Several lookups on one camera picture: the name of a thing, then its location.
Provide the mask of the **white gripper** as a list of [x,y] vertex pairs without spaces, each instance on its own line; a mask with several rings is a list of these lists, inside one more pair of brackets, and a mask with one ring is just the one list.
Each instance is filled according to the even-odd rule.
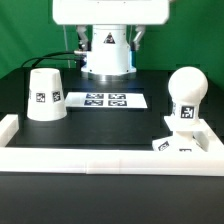
[[60,25],[77,25],[79,44],[89,50],[85,25],[137,25],[132,50],[138,51],[145,25],[164,24],[169,18],[169,0],[53,0],[53,20]]

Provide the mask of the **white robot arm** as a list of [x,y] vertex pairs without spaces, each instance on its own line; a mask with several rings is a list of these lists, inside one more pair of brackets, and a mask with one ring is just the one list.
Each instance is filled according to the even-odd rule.
[[53,20],[74,25],[81,40],[85,77],[118,80],[136,73],[132,53],[148,25],[162,25],[170,0],[53,0]]

